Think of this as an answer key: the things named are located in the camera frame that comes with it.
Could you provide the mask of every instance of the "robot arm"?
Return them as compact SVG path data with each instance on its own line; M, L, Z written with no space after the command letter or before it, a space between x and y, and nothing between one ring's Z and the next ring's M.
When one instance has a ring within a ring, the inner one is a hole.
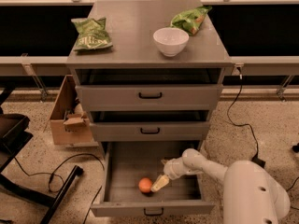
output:
M152 185L156 192L183 175L204 172L223 184L224 224L278 224L290 211L290 199L286 190L263 168L251 161L236 161L225 167L209 161L200 152L189 148L182 157L164 165Z

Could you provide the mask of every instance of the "black handle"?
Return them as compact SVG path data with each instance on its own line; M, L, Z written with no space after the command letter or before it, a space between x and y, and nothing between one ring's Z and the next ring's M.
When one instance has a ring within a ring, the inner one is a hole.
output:
M161 212L160 213L149 213L149 211L147 212L147 209L144 208L143 209L143 213L145 216L148 216L148 217L155 217L155 216L161 216L164 214L164 208L161 208Z
M159 92L158 95L143 95L141 92L138 94L140 99L160 99L162 98L163 94Z
M140 128L140 132L142 134L157 134L160 132L160 128L157 128L157 131L145 131L145 130L143 130L143 128Z

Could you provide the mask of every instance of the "chip bag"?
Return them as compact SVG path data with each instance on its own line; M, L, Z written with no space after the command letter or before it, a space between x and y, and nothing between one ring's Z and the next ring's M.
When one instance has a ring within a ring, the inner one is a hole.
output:
M77 31L74 50L105 49L112 46L110 36L106 29L106 18L72 19Z
M177 27L184 30L189 35L195 35L204 21L206 14L211 9L212 6L202 6L182 11L171 20L170 27Z

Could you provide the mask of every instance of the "brown box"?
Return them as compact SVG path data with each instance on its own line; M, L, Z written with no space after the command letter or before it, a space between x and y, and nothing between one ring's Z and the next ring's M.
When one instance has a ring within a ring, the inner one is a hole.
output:
M73 77L65 76L50 115L54 145L73 145L93 141L90 121L86 114L69 115L68 120L64 118L66 110L74 109L76 97Z

